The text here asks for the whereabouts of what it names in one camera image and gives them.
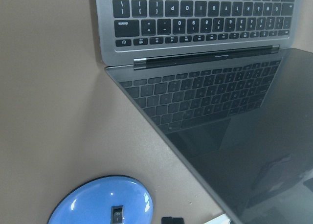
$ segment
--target table surface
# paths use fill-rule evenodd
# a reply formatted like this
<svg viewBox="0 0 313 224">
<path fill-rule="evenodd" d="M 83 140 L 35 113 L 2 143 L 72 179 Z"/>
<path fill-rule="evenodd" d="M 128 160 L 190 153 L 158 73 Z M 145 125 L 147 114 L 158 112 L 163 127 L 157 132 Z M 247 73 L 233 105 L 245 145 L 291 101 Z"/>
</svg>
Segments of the table surface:
<svg viewBox="0 0 313 224">
<path fill-rule="evenodd" d="M 310 1 L 294 47 L 312 52 Z M 148 188 L 153 223 L 221 214 L 103 71 L 94 0 L 0 0 L 0 11 L 0 223 L 45 223 L 69 191 L 110 174 Z"/>
</svg>

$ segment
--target laptop keyboard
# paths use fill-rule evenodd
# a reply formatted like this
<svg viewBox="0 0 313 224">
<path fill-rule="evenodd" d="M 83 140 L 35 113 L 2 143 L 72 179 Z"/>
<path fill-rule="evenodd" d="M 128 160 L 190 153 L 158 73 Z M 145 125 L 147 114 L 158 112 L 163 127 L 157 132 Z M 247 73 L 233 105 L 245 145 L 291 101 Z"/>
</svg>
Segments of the laptop keyboard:
<svg viewBox="0 0 313 224">
<path fill-rule="evenodd" d="M 112 0 L 115 45 L 267 40 L 290 34 L 295 0 Z"/>
<path fill-rule="evenodd" d="M 259 108 L 280 60 L 120 83 L 164 133 Z"/>
</svg>

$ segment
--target laptop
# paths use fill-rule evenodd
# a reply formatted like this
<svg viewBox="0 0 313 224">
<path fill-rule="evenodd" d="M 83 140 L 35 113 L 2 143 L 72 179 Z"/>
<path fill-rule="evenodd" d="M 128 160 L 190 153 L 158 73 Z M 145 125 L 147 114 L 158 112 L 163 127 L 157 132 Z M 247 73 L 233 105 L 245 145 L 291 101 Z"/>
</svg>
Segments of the laptop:
<svg viewBox="0 0 313 224">
<path fill-rule="evenodd" d="M 236 224 L 292 223 L 264 204 L 302 178 L 285 174 L 291 153 L 265 156 L 258 132 L 268 135 L 263 115 L 296 52 L 300 0 L 96 3 L 106 72 L 226 214 Z"/>
</svg>

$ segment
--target blue mouse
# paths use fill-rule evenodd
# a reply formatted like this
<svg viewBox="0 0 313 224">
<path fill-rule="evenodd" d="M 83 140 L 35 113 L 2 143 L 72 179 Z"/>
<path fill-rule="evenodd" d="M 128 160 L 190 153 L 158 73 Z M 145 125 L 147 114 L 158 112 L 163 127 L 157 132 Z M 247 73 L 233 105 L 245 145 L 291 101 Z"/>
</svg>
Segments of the blue mouse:
<svg viewBox="0 0 313 224">
<path fill-rule="evenodd" d="M 137 180 L 124 176 L 90 181 L 66 196 L 48 224 L 150 224 L 152 199 Z"/>
</svg>

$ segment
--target laptop hinge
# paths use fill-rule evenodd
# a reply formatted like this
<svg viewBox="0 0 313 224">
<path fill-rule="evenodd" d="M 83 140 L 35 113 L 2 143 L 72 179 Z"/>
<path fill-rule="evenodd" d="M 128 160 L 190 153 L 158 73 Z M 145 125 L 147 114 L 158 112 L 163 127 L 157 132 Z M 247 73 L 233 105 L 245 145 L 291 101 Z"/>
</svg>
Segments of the laptop hinge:
<svg viewBox="0 0 313 224">
<path fill-rule="evenodd" d="M 223 51 L 212 51 L 212 52 L 194 53 L 194 54 L 140 58 L 140 59 L 134 59 L 134 70 L 266 55 L 266 54 L 277 53 L 278 50 L 279 50 L 279 45 L 269 45 L 269 46 L 242 48 L 242 49 L 235 49 L 235 50 L 223 50 Z"/>
</svg>

